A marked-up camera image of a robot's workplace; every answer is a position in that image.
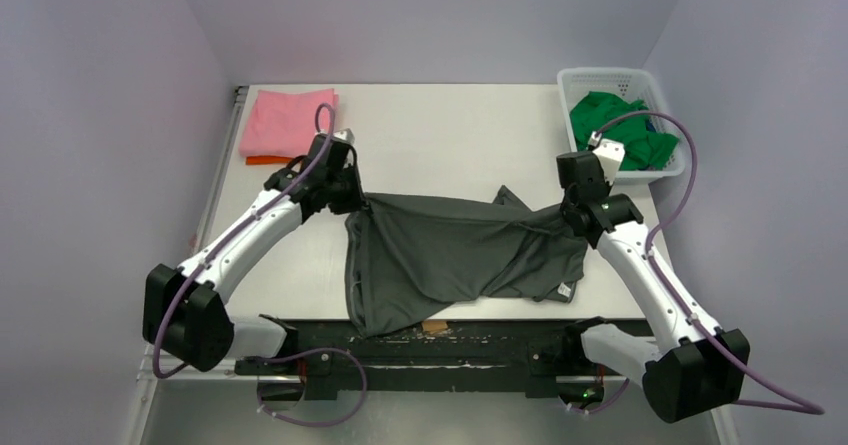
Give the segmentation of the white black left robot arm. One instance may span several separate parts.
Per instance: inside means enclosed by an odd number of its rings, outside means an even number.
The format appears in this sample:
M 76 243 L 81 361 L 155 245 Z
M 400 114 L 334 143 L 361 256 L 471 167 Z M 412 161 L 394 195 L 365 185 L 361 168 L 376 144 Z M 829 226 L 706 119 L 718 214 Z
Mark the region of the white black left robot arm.
M 238 285 L 286 235 L 311 216 L 361 209 L 365 199 L 350 130 L 319 133 L 306 155 L 273 173 L 251 206 L 217 239 L 172 268 L 164 264 L 145 280 L 142 336 L 206 372 L 225 359 L 258 358 L 272 373 L 297 364 L 291 328 L 268 315 L 232 318 L 226 304 Z

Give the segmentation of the green t shirt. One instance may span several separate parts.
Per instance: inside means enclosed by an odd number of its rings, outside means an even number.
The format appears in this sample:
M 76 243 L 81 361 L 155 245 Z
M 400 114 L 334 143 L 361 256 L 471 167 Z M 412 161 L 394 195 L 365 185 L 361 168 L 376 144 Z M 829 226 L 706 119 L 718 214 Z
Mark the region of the green t shirt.
M 647 109 L 643 100 L 627 102 L 612 93 L 589 92 L 569 112 L 577 148 L 586 150 L 592 133 L 609 121 Z M 622 171 L 661 170 L 679 143 L 675 135 L 658 132 L 647 115 L 620 121 L 605 131 L 603 137 L 624 146 Z

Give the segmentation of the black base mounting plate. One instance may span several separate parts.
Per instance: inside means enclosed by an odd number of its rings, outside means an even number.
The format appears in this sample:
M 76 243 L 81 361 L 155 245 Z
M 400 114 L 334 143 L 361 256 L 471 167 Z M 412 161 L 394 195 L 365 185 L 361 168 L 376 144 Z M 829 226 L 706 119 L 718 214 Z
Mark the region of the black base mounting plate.
M 286 378 L 307 400 L 341 391 L 521 393 L 593 408 L 611 397 L 618 374 L 576 355 L 575 320 L 448 321 L 428 332 L 414 325 L 367 338 L 348 321 L 293 321 L 283 356 L 291 363 L 240 359 L 238 376 L 261 382 L 264 398 Z

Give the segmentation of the dark grey t shirt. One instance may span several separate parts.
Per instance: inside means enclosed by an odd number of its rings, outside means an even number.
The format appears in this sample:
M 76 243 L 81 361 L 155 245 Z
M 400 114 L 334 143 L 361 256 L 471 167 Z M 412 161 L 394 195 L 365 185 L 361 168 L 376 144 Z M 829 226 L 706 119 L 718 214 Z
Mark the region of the dark grey t shirt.
M 371 193 L 345 227 L 346 307 L 366 337 L 481 297 L 569 303 L 588 251 L 558 205 L 501 186 L 490 202 Z

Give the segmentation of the folded pink t shirt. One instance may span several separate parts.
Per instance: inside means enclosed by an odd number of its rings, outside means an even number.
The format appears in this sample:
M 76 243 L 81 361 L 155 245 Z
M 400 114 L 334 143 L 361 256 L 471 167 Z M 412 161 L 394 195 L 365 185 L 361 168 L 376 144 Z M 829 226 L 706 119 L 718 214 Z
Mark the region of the folded pink t shirt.
M 315 116 L 321 104 L 337 106 L 335 90 L 292 94 L 260 90 L 238 145 L 245 159 L 293 159 L 306 154 L 316 135 Z

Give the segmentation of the brown tape piece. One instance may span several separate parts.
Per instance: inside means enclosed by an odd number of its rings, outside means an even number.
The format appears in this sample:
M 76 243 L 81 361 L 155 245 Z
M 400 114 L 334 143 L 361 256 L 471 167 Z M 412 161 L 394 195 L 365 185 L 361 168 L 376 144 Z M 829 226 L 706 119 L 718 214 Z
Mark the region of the brown tape piece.
M 422 332 L 426 335 L 438 335 L 449 330 L 449 325 L 443 320 L 427 320 L 421 323 Z

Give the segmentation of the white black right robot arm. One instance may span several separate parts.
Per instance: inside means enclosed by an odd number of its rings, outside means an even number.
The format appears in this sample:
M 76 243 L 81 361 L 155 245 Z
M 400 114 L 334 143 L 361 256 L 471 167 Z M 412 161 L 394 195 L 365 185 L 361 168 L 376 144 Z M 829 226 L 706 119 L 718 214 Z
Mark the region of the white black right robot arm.
M 637 384 L 666 423 L 739 399 L 750 345 L 695 305 L 655 245 L 631 198 L 614 195 L 602 160 L 589 151 L 556 159 L 564 191 L 560 213 L 575 234 L 613 268 L 644 314 L 653 341 L 630 335 L 601 317 L 571 325 L 561 346 L 564 364 L 584 372 L 598 364 Z

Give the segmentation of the folded orange t shirt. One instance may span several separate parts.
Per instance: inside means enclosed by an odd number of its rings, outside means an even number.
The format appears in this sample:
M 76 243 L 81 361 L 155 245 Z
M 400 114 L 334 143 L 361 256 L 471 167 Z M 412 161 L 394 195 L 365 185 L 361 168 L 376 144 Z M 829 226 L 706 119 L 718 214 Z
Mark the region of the folded orange t shirt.
M 281 157 L 281 156 L 250 156 L 245 158 L 245 164 L 248 166 L 259 166 L 259 165 L 286 165 L 292 161 L 291 157 Z

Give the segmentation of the white perforated laundry basket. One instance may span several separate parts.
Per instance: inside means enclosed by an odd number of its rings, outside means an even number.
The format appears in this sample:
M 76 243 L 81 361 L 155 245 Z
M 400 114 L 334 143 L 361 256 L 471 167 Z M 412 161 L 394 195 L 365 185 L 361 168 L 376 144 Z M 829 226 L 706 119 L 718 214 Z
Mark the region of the white perforated laundry basket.
M 582 67 L 567 68 L 558 72 L 557 83 L 563 113 L 566 119 L 566 130 L 570 147 L 577 151 L 577 144 L 572 132 L 572 124 L 569 112 L 589 92 L 607 92 L 618 95 L 627 102 L 643 100 L 648 107 L 647 110 L 635 111 L 619 116 L 605 125 L 599 131 L 603 133 L 620 121 L 635 116 L 647 115 L 652 119 L 654 127 L 658 132 L 675 135 L 679 143 L 672 153 L 671 158 L 661 170 L 622 171 L 617 175 L 617 180 L 630 184 L 649 184 L 661 178 L 680 175 L 686 168 L 686 159 L 683 148 L 685 147 L 682 134 L 677 127 L 669 121 L 660 118 L 660 113 L 669 114 L 669 107 L 665 97 L 654 77 L 641 69 L 616 68 L 616 67 Z

